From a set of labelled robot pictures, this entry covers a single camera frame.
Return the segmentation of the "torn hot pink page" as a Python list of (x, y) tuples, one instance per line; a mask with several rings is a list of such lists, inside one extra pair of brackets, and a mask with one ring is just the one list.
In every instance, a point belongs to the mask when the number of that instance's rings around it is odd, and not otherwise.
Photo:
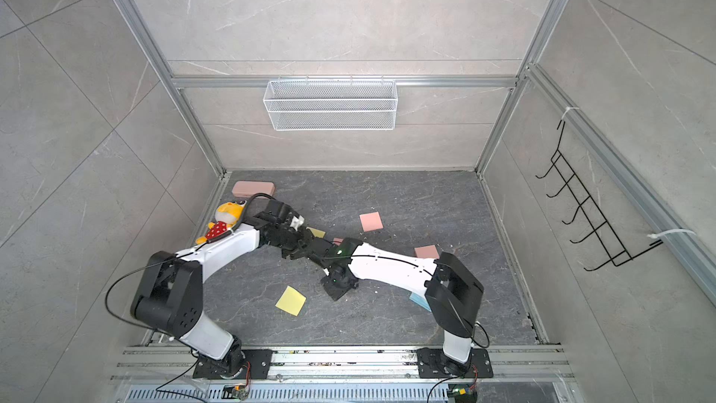
[(379, 231), (380, 229), (383, 229), (383, 223), (379, 212), (362, 214), (360, 216), (360, 222), (363, 232)]

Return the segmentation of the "torn yellow page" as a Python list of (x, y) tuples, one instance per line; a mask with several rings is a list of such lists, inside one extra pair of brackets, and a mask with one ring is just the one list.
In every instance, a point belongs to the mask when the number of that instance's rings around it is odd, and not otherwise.
[(275, 307), (289, 315), (298, 316), (303, 309), (307, 298), (294, 287), (286, 287), (282, 296), (276, 302)]

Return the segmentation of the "salmon pink memo pad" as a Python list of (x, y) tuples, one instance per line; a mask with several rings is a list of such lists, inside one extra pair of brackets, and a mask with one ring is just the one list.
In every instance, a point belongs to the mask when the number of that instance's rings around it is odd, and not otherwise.
[(419, 259), (439, 259), (440, 253), (438, 252), (437, 247), (432, 244), (431, 246), (420, 246), (415, 247), (415, 256)]

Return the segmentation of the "yellow memo pad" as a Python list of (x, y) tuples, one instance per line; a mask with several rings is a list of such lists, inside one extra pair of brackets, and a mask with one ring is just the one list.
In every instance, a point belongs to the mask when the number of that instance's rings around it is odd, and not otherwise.
[(313, 234), (316, 238), (324, 238), (326, 236), (326, 233), (324, 231), (321, 231), (320, 229), (315, 229), (308, 227), (308, 230)]

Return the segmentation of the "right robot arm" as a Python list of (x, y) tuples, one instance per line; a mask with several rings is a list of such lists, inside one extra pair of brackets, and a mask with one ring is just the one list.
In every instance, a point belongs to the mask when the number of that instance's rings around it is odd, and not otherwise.
[(305, 245), (308, 259), (327, 271), (321, 284), (332, 300), (356, 289), (362, 280), (402, 288), (425, 299), (444, 330), (440, 373), (458, 376), (471, 369), (477, 314), (484, 285), (451, 253), (420, 259), (384, 251), (356, 239), (341, 244), (313, 239)]

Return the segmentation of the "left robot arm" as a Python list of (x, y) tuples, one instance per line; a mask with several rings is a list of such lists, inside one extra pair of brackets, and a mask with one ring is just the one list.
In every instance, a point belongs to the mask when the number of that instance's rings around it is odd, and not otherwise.
[(147, 266), (126, 274), (142, 274), (131, 317), (110, 315), (175, 338), (196, 353), (201, 366), (225, 379), (233, 378), (246, 368), (242, 342), (203, 310), (204, 282), (262, 246), (280, 248), (284, 257), (290, 257), (314, 239), (304, 217), (270, 194), (257, 193), (238, 203), (223, 204), (195, 246), (176, 253), (158, 251)]

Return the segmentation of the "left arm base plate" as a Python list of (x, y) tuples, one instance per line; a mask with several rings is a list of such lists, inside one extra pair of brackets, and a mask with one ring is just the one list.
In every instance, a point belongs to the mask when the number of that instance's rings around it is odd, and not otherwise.
[(265, 380), (269, 375), (272, 356), (273, 351), (270, 349), (234, 350), (220, 360), (200, 354), (192, 377), (207, 380)]

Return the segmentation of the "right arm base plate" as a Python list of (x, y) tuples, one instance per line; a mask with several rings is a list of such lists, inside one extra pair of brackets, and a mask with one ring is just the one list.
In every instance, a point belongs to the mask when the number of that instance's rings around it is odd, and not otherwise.
[(422, 379), (494, 377), (492, 362), (485, 349), (473, 349), (466, 363), (450, 359), (441, 349), (423, 347), (416, 351), (419, 376)]

